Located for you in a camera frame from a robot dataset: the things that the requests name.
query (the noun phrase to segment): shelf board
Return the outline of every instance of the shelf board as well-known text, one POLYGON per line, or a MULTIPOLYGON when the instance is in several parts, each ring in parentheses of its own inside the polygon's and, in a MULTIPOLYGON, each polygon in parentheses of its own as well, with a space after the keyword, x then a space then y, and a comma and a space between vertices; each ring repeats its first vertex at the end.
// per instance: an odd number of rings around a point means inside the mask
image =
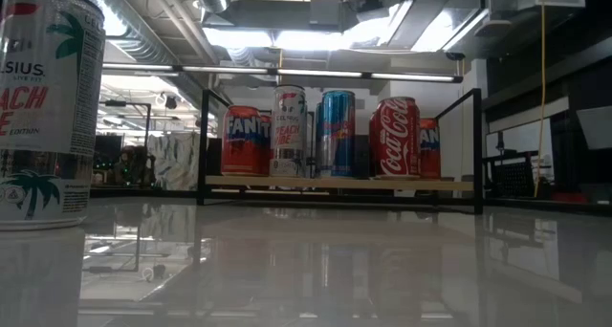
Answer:
POLYGON ((361 189, 422 189, 472 191, 473 183, 435 180, 357 180, 357 179, 303 179, 244 176, 207 176, 207 185, 259 185, 319 188, 361 189))

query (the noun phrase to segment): coca-cola logo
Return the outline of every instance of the coca-cola logo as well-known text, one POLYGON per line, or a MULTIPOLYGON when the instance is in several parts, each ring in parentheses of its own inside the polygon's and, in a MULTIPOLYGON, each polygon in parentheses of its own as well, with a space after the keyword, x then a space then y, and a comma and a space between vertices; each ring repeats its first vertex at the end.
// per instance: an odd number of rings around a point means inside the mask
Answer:
POLYGON ((385 144, 381 169, 387 175, 407 174, 408 104, 401 98, 386 99, 381 106, 380 142, 385 144))

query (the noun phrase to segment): shelf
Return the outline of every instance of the shelf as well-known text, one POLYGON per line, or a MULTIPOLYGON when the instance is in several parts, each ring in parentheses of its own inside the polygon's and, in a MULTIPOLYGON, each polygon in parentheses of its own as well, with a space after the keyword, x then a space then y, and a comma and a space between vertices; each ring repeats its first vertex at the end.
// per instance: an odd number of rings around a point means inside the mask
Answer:
POLYGON ((361 189, 422 189, 472 191, 473 183, 431 180, 357 180, 357 179, 302 179, 242 176, 207 176, 207 185, 258 185, 319 188, 361 189))

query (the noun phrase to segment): palm tree logo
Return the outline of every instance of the palm tree logo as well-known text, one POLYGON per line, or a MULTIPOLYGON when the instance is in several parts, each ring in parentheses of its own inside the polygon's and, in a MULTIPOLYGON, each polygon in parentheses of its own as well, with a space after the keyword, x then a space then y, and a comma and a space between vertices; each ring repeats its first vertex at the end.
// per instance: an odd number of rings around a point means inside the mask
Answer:
POLYGON ((80 26, 80 23, 74 15, 66 11, 60 11, 59 13, 64 16, 66 20, 68 20, 70 26, 54 24, 47 28, 47 33, 60 33, 70 36, 70 38, 59 44, 55 50, 55 59, 76 54, 76 80, 78 82, 85 31, 80 26))
MULTIPOLYGON (((4 182, 4 185, 16 185, 21 187, 25 196, 30 195, 30 204, 28 205, 28 212, 26 213, 26 220, 31 220, 36 212, 36 205, 38 204, 38 192, 42 194, 42 209, 45 209, 51 198, 57 200, 59 205, 59 189, 51 182, 51 180, 59 179, 55 175, 38 175, 31 170, 22 170, 21 173, 12 174, 9 176, 9 180, 4 182)), ((23 201, 16 204, 17 207, 23 206, 23 201)))

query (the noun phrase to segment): wooden shelf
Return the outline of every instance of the wooden shelf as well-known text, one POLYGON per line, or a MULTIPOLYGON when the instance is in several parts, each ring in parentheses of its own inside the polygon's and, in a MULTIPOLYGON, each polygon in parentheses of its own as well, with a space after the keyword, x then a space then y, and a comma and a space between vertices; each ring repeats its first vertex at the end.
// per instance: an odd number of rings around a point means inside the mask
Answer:
POLYGON ((473 183, 431 180, 357 180, 357 179, 303 179, 242 176, 207 176, 207 185, 258 185, 319 188, 361 189, 422 189, 472 191, 473 183))

